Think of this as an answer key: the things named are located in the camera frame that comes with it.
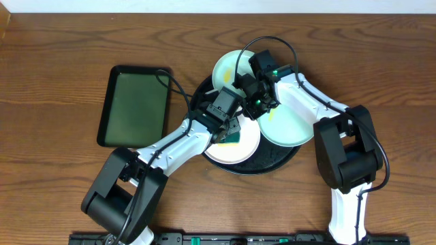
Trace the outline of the green yellow scrub sponge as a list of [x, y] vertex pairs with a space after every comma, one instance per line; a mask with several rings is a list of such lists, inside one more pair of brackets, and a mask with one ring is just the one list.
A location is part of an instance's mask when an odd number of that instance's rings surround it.
[[223, 139], [221, 139], [218, 144], [237, 144], [240, 141], [240, 133], [227, 134]]

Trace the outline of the mint plate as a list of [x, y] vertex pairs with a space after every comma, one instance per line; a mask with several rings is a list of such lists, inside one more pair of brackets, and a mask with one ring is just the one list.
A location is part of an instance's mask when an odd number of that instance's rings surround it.
[[273, 108], [257, 122], [262, 135], [279, 146], [300, 146], [313, 137], [313, 127], [284, 105]]
[[[220, 91], [223, 87], [226, 87], [235, 93], [239, 94], [241, 97], [246, 97], [246, 94], [241, 90], [235, 88], [232, 83], [234, 82], [234, 74], [236, 61], [240, 54], [240, 50], [231, 51], [225, 55], [223, 55], [215, 64], [213, 72], [212, 72], [212, 83], [213, 88]], [[249, 64], [249, 59], [255, 53], [249, 50], [243, 52], [242, 56], [238, 62], [238, 75], [249, 74], [254, 77], [252, 68]]]

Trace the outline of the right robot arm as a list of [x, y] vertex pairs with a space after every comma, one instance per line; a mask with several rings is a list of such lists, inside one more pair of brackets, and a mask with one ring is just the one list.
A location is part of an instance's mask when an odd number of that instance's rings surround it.
[[313, 126], [317, 167], [332, 191], [329, 233], [339, 244], [361, 244], [367, 235], [367, 195], [379, 189], [372, 185], [377, 171], [389, 167], [369, 111], [329, 98], [296, 67], [254, 71], [254, 76], [237, 75], [233, 83], [246, 95], [245, 113], [258, 119], [274, 105], [284, 105]]

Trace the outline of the pale pink plate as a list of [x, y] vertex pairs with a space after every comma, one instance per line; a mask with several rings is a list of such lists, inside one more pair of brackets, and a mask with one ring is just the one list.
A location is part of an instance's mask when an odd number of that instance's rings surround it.
[[240, 141], [237, 144], [213, 144], [205, 155], [223, 164], [237, 164], [247, 160], [258, 148], [260, 128], [256, 121], [243, 115], [237, 117], [240, 124]]

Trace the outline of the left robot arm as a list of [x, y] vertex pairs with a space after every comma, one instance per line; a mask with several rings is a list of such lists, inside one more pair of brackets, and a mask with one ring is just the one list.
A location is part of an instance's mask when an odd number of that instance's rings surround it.
[[205, 101], [181, 125], [145, 148], [112, 151], [82, 200], [81, 210], [111, 236], [107, 244], [150, 244], [149, 223], [169, 176], [228, 133], [243, 99]]

